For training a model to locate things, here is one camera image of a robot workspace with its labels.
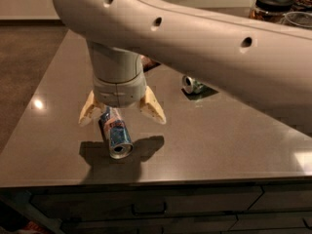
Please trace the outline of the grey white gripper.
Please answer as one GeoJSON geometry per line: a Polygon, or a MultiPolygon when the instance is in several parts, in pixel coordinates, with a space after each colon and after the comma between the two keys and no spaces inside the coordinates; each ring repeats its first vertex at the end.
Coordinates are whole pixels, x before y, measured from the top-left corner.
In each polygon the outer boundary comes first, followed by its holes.
{"type": "Polygon", "coordinates": [[[138,101],[142,115],[158,124],[167,123],[164,110],[150,87],[146,87],[145,76],[142,72],[133,80],[122,83],[104,82],[94,77],[93,91],[89,93],[80,112],[78,124],[84,127],[100,117],[106,110],[105,105],[123,108],[138,101]]]}

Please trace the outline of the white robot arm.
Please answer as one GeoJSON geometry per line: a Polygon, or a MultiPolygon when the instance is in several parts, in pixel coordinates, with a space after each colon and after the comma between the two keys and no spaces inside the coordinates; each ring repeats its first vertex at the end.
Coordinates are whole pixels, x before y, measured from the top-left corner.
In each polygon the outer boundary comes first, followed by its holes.
{"type": "Polygon", "coordinates": [[[87,40],[95,98],[141,100],[140,56],[187,74],[312,134],[312,38],[308,30],[162,0],[53,0],[62,22],[87,40]]]}

